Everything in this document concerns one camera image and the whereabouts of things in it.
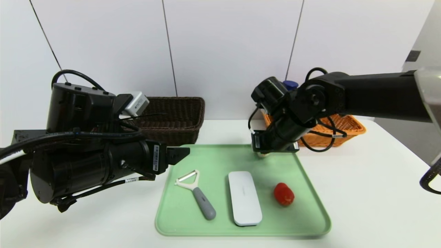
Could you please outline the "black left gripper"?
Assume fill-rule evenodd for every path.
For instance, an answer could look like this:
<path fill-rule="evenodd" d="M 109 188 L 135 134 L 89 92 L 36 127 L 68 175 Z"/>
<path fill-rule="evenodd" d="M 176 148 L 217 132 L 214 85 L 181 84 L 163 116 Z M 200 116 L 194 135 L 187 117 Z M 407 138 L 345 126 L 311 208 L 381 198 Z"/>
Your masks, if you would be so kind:
<path fill-rule="evenodd" d="M 122 169 L 141 175 L 164 173 L 190 154 L 189 147 L 166 147 L 152 140 L 138 140 L 113 146 L 113 159 Z"/>

